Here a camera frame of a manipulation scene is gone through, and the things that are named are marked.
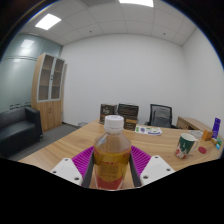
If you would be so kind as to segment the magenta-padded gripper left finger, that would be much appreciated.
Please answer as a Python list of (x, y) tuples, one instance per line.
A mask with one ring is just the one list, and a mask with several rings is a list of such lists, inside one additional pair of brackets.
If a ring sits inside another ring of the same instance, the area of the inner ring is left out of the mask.
[(51, 173), (76, 185), (88, 188), (94, 166), (94, 147), (91, 146), (73, 158), (63, 158)]

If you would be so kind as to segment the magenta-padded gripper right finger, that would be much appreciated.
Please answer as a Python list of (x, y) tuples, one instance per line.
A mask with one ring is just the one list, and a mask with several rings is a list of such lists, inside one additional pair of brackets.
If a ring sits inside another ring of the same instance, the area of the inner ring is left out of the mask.
[(135, 187), (148, 185), (175, 172), (159, 155), (150, 156), (135, 146), (131, 147), (129, 162)]

